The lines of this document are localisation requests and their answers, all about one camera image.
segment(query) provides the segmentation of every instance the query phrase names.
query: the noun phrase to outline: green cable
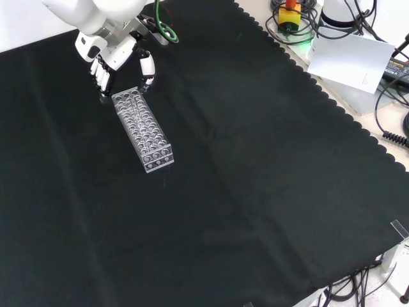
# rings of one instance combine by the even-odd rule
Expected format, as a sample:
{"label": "green cable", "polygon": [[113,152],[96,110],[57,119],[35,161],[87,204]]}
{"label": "green cable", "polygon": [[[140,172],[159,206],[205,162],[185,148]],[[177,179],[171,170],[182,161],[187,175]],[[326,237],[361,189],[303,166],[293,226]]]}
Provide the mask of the green cable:
{"label": "green cable", "polygon": [[160,0],[155,0],[155,24],[159,30],[159,33],[169,42],[171,43],[178,43],[179,38],[178,35],[167,25],[160,21],[159,19],[159,3]]}

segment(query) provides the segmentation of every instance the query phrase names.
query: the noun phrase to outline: wire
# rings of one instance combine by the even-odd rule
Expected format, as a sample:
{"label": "wire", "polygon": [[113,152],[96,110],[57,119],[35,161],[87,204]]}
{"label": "wire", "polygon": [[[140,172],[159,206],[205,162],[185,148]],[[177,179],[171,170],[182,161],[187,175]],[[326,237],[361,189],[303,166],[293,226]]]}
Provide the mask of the wire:
{"label": "wire", "polygon": [[[276,0],[273,0],[273,1],[272,1],[272,4],[271,4],[271,5],[272,5],[272,8],[273,8],[273,15],[272,15],[269,19],[267,19],[265,26],[266,26],[266,29],[267,29],[268,33],[269,33],[275,40],[277,40],[278,42],[283,43],[283,44],[285,44],[285,45],[298,45],[298,44],[307,43],[307,42],[310,42],[311,40],[313,40],[314,35],[310,35],[310,37],[307,38],[307,39],[305,39],[305,40],[299,40],[299,41],[297,41],[297,42],[285,42],[284,40],[282,40],[281,38],[279,38],[275,33],[273,33],[273,32],[270,30],[270,28],[268,27],[268,23],[269,23],[270,20],[272,20],[272,19],[274,20],[275,24],[277,25],[277,28],[278,28],[278,29],[281,29],[282,31],[284,31],[284,32],[285,32],[286,34],[288,34],[288,35],[304,36],[304,35],[310,34],[310,33],[313,31],[312,29],[310,29],[310,30],[309,30],[308,32],[306,32],[306,33],[301,33],[302,31],[304,31],[304,30],[306,30],[308,27],[310,27],[309,24],[306,25],[306,27],[304,27],[304,28],[302,28],[302,29],[300,29],[300,30],[297,30],[297,31],[290,31],[290,30],[288,30],[288,29],[282,27],[282,26],[278,23],[277,19],[275,18],[275,17],[277,16],[277,14],[278,14],[280,8],[284,8],[284,9],[286,9],[287,11],[292,11],[292,12],[296,12],[296,13],[300,14],[300,15],[301,15],[301,19],[303,19],[303,20],[308,20],[308,21],[309,21],[309,19],[307,18],[307,16],[306,16],[304,13],[299,12],[299,11],[293,9],[293,8],[287,8],[287,7],[285,6],[285,4],[278,4],[278,5],[276,5],[276,6],[274,6],[274,4],[276,4]],[[315,10],[314,8],[311,8],[311,7],[307,6],[307,5],[304,4],[304,3],[300,3],[300,5],[301,5],[302,10],[303,10],[303,9],[305,9],[305,10],[310,10],[310,9],[311,9],[313,12],[315,12],[315,19],[317,18],[317,16],[318,16],[317,10]]]}
{"label": "wire", "polygon": [[[371,13],[365,16],[365,15],[362,13],[362,11],[361,11],[361,9],[360,9],[360,7],[359,7],[358,1],[357,1],[357,0],[354,0],[354,1],[355,1],[355,6],[356,6],[357,9],[358,9],[358,12],[359,12],[359,15],[360,15],[360,18],[361,18],[361,20],[362,20],[363,27],[365,28],[365,30],[368,31],[376,40],[379,40],[379,41],[381,41],[381,42],[387,43],[385,40],[383,40],[382,38],[380,38],[380,37],[376,34],[376,32],[374,31],[374,29],[366,22],[366,19],[365,19],[365,18],[368,17],[368,16],[370,16]],[[376,8],[377,8],[377,1],[378,1],[378,0],[374,0],[373,11],[375,11]],[[403,53],[402,51],[400,51],[398,48],[395,48],[395,51],[398,52],[398,53],[400,53],[400,54],[402,54],[406,59],[409,59],[409,56],[407,56],[405,53]]]}
{"label": "wire", "polygon": [[159,4],[160,0],[155,0],[155,24],[159,33],[171,43],[178,43],[178,35],[167,25],[160,21],[159,19]]}
{"label": "wire", "polygon": [[373,11],[375,12],[375,15],[374,15],[374,17],[373,17],[372,24],[371,24],[371,27],[372,27],[372,28],[373,28],[373,25],[375,24],[376,14],[378,13],[378,1],[377,1],[377,0],[373,0]]}
{"label": "wire", "polygon": [[352,8],[351,8],[350,4],[347,2],[347,0],[344,0],[344,2],[345,2],[345,4],[347,5],[349,11],[351,12],[351,15],[352,15],[352,18],[353,18],[353,22],[355,23],[357,29],[359,30],[359,33],[363,35],[364,32],[362,32],[362,25],[360,25],[360,24],[358,23],[358,20],[356,19],[355,15],[353,14],[353,11],[352,11]]}
{"label": "wire", "polygon": [[365,307],[365,298],[366,298],[366,287],[368,286],[368,279],[369,279],[369,269],[366,270],[366,280],[365,280],[365,287],[364,287],[364,291],[362,293],[362,299],[360,300],[360,305],[361,307]]}
{"label": "wire", "polygon": [[405,107],[408,107],[408,106],[409,106],[409,104],[407,104],[405,101],[400,100],[400,99],[397,98],[394,94],[392,94],[392,93],[388,90],[388,87],[385,87],[385,86],[384,86],[383,84],[381,84],[381,83],[380,83],[379,85],[380,85],[383,89],[386,89],[386,92],[390,95],[389,98],[398,101],[402,106],[405,106]]}
{"label": "wire", "polygon": [[409,101],[407,101],[407,99],[405,98],[405,96],[402,94],[401,90],[399,89],[399,86],[396,87],[396,93],[403,99],[403,101],[405,102],[404,105],[405,106],[409,106]]}
{"label": "wire", "polygon": [[381,289],[381,288],[388,282],[388,280],[390,280],[390,277],[392,276],[392,274],[394,273],[394,271],[395,271],[395,269],[396,269],[396,265],[397,265],[397,263],[395,264],[394,268],[393,268],[392,271],[390,272],[388,278],[387,278],[378,288],[376,288],[375,290],[373,290],[373,291],[371,291],[370,293],[366,294],[365,296],[362,295],[362,299],[361,299],[361,301],[359,302],[359,303],[361,303],[361,306],[362,306],[362,307],[365,307],[365,305],[362,305],[362,302],[363,302],[363,300],[364,300],[366,297],[370,296],[371,294],[374,294],[376,291],[378,291],[379,289]]}
{"label": "wire", "polygon": [[387,86],[387,88],[384,88],[383,91],[381,91],[381,93],[380,93],[380,95],[379,95],[379,97],[378,97],[378,100],[376,101],[376,104],[375,104],[375,120],[376,120],[376,124],[378,125],[379,129],[380,129],[382,132],[385,132],[385,130],[382,128],[382,126],[381,126],[381,124],[380,124],[380,122],[379,122],[379,119],[378,119],[378,106],[379,106],[379,101],[381,100],[382,95],[386,92],[386,90],[387,90],[388,88],[390,88],[391,85],[397,83],[397,82],[400,81],[401,79],[403,79],[403,78],[405,78],[405,77],[408,77],[408,76],[409,76],[409,74],[405,74],[405,75],[401,75],[399,78],[394,79],[391,83],[389,83],[389,85]]}
{"label": "wire", "polygon": [[[322,36],[323,38],[326,38],[326,39],[329,39],[329,40],[339,40],[341,38],[347,37],[348,35],[353,34],[357,29],[358,29],[359,32],[362,31],[361,30],[362,26],[360,26],[359,21],[354,16],[353,11],[351,9],[351,6],[349,6],[349,9],[350,9],[352,17],[354,19],[356,27],[348,28],[348,29],[345,29],[345,30],[337,29],[338,31],[345,32],[346,34],[341,35],[341,36],[336,36],[336,37],[330,37],[330,36],[324,35],[324,34],[322,34],[320,32],[320,27],[330,28],[330,29],[333,29],[333,28],[329,27],[329,26],[324,26],[323,24],[321,24],[320,21],[319,22],[316,21],[316,19],[318,18],[318,12],[314,8],[314,6],[316,5],[316,0],[304,0],[303,3],[298,2],[298,4],[301,6],[301,12],[297,11],[297,10],[295,10],[293,8],[287,8],[286,5],[284,3],[281,3],[281,2],[282,1],[280,1],[280,0],[272,0],[271,1],[271,7],[273,9],[273,15],[269,19],[267,19],[267,21],[265,23],[265,26],[266,26],[266,29],[267,29],[268,33],[274,39],[276,39],[278,42],[283,43],[285,45],[298,45],[298,44],[301,44],[301,43],[310,42],[314,38],[314,35],[311,34],[313,31],[317,34],[317,36]],[[286,28],[282,27],[278,23],[278,21],[276,19],[276,16],[279,13],[280,8],[284,8],[287,11],[297,12],[298,14],[301,15],[302,20],[308,21],[308,25],[306,25],[304,28],[296,30],[296,31],[291,31],[289,29],[286,29]],[[274,20],[275,24],[277,25],[277,29],[280,29],[281,31],[283,31],[284,35],[287,35],[287,36],[289,36],[289,35],[293,35],[293,36],[310,35],[310,36],[308,38],[306,38],[305,40],[299,40],[299,41],[296,41],[296,42],[286,42],[282,38],[278,37],[278,35],[276,33],[274,33],[273,31],[270,30],[270,28],[268,27],[268,23],[271,20]]]}

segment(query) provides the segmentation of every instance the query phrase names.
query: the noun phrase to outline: white device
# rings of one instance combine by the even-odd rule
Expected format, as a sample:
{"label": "white device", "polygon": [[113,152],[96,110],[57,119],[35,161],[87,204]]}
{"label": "white device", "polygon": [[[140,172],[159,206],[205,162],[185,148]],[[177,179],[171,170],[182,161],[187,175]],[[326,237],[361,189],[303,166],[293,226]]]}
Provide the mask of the white device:
{"label": "white device", "polygon": [[148,51],[140,48],[149,33],[162,45],[169,39],[156,31],[155,21],[140,15],[144,6],[155,0],[41,0],[57,17],[80,31],[75,46],[81,57],[93,62],[90,74],[103,97],[111,95],[112,74],[133,54],[140,59],[147,90],[154,79],[155,63]]}

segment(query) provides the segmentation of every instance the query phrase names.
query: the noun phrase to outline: white paper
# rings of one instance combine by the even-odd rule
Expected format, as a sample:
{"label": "white paper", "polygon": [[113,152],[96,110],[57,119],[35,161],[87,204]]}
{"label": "white paper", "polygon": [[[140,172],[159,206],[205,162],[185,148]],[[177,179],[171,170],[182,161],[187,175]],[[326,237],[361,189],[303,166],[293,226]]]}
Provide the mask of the white paper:
{"label": "white paper", "polygon": [[[323,27],[320,32],[329,37],[345,34]],[[374,94],[393,52],[393,45],[357,35],[316,37],[308,72]]]}

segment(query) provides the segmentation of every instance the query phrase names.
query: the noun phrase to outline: black tablecloth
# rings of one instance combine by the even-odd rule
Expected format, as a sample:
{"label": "black tablecloth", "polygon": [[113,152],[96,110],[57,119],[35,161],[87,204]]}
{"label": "black tablecloth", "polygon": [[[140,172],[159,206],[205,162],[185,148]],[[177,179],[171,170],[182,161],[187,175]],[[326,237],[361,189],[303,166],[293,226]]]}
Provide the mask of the black tablecloth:
{"label": "black tablecloth", "polygon": [[[293,306],[409,228],[404,167],[251,18],[167,8],[180,43],[144,42],[145,98],[176,162],[154,173],[76,32],[0,55],[1,306]],[[140,78],[135,59],[115,90]]]}

